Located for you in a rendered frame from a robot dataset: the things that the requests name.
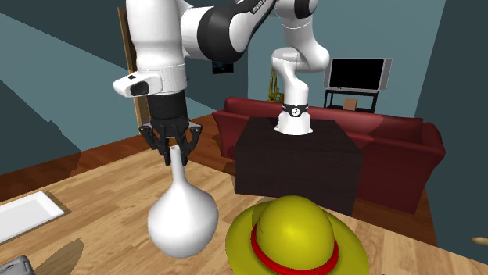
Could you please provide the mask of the black stand with television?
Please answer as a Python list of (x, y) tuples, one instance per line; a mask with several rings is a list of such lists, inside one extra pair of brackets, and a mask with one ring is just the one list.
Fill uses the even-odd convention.
[(341, 109), (334, 105), (334, 95), (372, 97), (369, 108), (357, 108), (359, 112), (374, 113), (380, 91), (387, 89), (392, 58), (334, 58), (324, 72), (324, 107)]

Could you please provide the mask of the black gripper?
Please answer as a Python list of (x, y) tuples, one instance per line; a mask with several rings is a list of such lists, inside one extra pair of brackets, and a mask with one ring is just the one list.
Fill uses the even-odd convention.
[[(138, 127), (139, 133), (152, 150), (157, 150), (166, 166), (171, 163), (169, 151), (169, 137), (181, 137), (178, 143), (181, 150), (181, 162), (183, 166), (188, 163), (188, 156), (195, 149), (203, 126), (189, 121), (185, 92), (179, 91), (170, 95), (149, 95), (147, 97), (150, 123), (144, 123)], [(192, 138), (190, 141), (185, 136), (188, 128)]]

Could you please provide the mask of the yellow hat with red band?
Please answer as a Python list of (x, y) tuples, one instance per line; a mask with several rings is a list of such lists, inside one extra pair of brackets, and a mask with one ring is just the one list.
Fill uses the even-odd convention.
[(295, 195), (241, 212), (228, 229), (225, 248), (234, 275), (369, 275), (356, 234)]

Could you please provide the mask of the dark robot stand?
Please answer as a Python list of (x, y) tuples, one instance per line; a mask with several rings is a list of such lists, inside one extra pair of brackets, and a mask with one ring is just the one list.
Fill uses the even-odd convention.
[(235, 145), (235, 192), (299, 195), (350, 216), (363, 152), (333, 120), (312, 120), (313, 132), (286, 135), (275, 118), (252, 117)]

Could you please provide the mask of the dark wall picture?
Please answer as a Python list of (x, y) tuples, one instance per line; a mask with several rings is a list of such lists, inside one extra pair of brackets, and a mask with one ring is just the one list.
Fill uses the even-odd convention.
[(212, 62), (212, 73), (222, 74), (222, 73), (234, 73), (234, 64), (222, 63), (222, 62)]

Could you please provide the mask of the red sofa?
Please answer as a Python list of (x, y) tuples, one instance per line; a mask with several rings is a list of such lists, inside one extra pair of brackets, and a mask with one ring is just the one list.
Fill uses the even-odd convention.
[[(230, 97), (212, 114), (220, 135), (221, 155), (234, 149), (248, 119), (276, 117), (282, 105)], [(364, 153), (357, 197), (414, 214), (425, 184), (445, 156), (441, 135), (432, 123), (367, 112), (311, 106), (315, 120), (334, 120)]]

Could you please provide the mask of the yellow metal floor stand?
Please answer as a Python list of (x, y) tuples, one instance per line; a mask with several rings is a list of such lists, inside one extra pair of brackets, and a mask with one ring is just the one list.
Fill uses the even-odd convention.
[(284, 102), (284, 94), (281, 93), (280, 89), (278, 88), (277, 73), (273, 68), (271, 68), (271, 76), (269, 81), (268, 101), (280, 103)]

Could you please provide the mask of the white flat rectangular tray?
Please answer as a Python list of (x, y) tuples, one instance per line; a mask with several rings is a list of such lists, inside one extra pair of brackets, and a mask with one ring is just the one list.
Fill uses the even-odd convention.
[(0, 205), (0, 244), (65, 212), (43, 191)]

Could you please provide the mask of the white long-necked vase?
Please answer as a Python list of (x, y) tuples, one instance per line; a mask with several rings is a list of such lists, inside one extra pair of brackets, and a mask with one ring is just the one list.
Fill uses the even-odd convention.
[(170, 158), (173, 180), (149, 211), (148, 232), (151, 241), (165, 254), (188, 258), (210, 243), (219, 212), (214, 198), (186, 179), (179, 146), (170, 147)]

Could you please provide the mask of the brown wooden door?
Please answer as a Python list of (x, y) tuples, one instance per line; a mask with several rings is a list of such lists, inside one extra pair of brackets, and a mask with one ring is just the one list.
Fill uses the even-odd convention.
[[(127, 61), (127, 70), (129, 74), (132, 74), (137, 70), (136, 52), (130, 37), (130, 31), (127, 22), (127, 13), (126, 13), (126, 9), (122, 7), (118, 7), (117, 11), (118, 11), (118, 16), (120, 21), (121, 34), (124, 43), (124, 52)], [(133, 102), (135, 106), (136, 120), (138, 126), (140, 127), (142, 124), (148, 123), (150, 121), (147, 97), (133, 98)]]

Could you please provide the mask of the grey box-shaped object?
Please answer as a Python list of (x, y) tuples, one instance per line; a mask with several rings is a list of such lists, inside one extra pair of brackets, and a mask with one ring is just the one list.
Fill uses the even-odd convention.
[(25, 255), (0, 266), (0, 275), (35, 275), (34, 269)]

